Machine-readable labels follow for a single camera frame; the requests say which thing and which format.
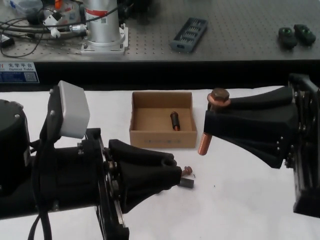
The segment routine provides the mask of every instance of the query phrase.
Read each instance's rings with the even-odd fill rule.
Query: silver cylinder
[[[84,0],[85,18],[90,20],[103,16],[117,7],[117,0]],[[123,37],[120,34],[118,11],[101,19],[87,23],[87,41],[97,47],[108,47],[120,44]]]

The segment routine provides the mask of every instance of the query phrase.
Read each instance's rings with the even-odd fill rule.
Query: screw head
[[[192,168],[190,166],[185,166],[184,170],[186,171],[186,174],[188,175],[192,174]]]
[[[224,103],[224,102],[229,100],[230,94],[224,88],[217,87],[217,88],[212,90],[211,97],[215,101],[219,101],[219,102],[223,102]]]

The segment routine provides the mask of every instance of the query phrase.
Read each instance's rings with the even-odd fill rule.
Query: gray plastic part
[[[190,17],[170,43],[170,47],[177,52],[192,52],[204,34],[207,25],[207,20]]]
[[[180,183],[178,184],[178,186],[183,188],[193,189],[194,184],[195,184],[194,180],[182,177],[180,179]]]

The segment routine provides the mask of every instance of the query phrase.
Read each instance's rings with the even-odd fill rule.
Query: bolt
[[[171,118],[172,128],[175,131],[180,131],[180,123],[179,123],[179,115],[178,115],[178,113],[173,111],[170,114],[170,118]]]
[[[231,101],[229,99],[230,94],[227,90],[223,88],[215,88],[210,94],[206,97],[208,102],[211,104],[210,111],[219,111],[221,108],[228,106]],[[198,154],[206,155],[210,146],[212,135],[204,132],[202,134],[200,146],[198,149]]]
[[[219,87],[213,89],[210,95],[215,101],[223,102],[223,103],[228,101],[230,97],[230,94],[227,90]]]
[[[190,166],[185,166],[184,170],[181,173],[181,177],[185,175],[190,175],[190,174],[192,174],[192,168]]]

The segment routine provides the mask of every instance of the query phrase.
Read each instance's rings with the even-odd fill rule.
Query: screw
[[[211,104],[210,111],[218,111],[221,108],[228,106],[231,101],[229,99],[230,94],[227,90],[223,88],[215,88],[212,90],[210,94],[207,96],[207,100]],[[198,154],[206,155],[210,146],[210,142],[212,139],[212,135],[204,132],[202,134],[200,146],[198,149]]]
[[[54,212],[59,211],[59,202],[58,202],[57,200],[53,202],[52,210],[53,210]]]
[[[190,175],[190,174],[192,174],[192,168],[190,166],[185,166],[184,170],[181,173],[181,177],[185,175]]]

